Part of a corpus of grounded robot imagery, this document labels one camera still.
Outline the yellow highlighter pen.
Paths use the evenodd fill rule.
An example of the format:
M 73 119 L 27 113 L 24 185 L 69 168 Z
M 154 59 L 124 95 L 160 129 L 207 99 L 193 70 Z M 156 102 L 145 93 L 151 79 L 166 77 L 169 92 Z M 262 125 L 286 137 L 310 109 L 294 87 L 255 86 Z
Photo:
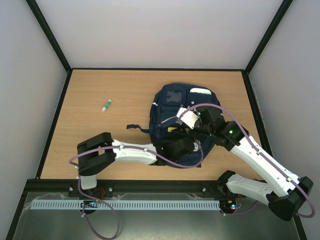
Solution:
M 167 131 L 168 131 L 169 133 L 171 133 L 171 132 L 173 132 L 173 131 L 177 131 L 177 130 L 179 130 L 178 127 L 168 127 L 168 128 L 167 128 Z

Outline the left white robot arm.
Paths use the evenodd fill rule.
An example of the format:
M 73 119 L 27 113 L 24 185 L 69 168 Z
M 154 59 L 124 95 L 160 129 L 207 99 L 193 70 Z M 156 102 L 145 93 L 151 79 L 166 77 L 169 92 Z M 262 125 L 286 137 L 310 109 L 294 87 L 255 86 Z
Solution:
M 77 145 L 78 175 L 83 190 L 97 187 L 97 175 L 113 163 L 194 168 L 204 154 L 200 142 L 189 137 L 165 139 L 149 144 L 125 143 L 103 132 Z

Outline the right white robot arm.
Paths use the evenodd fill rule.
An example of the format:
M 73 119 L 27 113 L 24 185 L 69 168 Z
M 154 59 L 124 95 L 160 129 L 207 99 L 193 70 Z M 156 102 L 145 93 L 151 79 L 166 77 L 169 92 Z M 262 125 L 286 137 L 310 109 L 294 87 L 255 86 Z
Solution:
M 236 119 L 225 121 L 222 111 L 218 105 L 202 103 L 181 108 L 176 116 L 191 130 L 212 137 L 216 145 L 244 160 L 264 180 L 258 182 L 232 173 L 218 183 L 222 195 L 245 195 L 267 205 L 278 218 L 290 221 L 300 207 L 310 201 L 313 181 L 307 176 L 299 177 L 278 163 Z

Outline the navy blue student backpack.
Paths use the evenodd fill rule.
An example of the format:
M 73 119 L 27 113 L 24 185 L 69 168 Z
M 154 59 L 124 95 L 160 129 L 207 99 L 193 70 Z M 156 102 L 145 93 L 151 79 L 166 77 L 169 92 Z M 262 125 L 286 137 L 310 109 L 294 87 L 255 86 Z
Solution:
M 141 128 L 138 124 L 128 124 L 127 129 L 140 129 L 149 134 L 151 143 L 169 139 L 188 137 L 188 127 L 177 123 L 176 114 L 179 108 L 190 108 L 197 104 L 215 104 L 220 106 L 216 94 L 210 89 L 188 83 L 170 83 L 154 96 L 150 113 L 148 129 Z M 168 127 L 177 127 L 179 130 L 168 132 Z M 200 140 L 203 151 L 203 160 L 214 147 L 215 142 L 211 137 L 202 137 Z

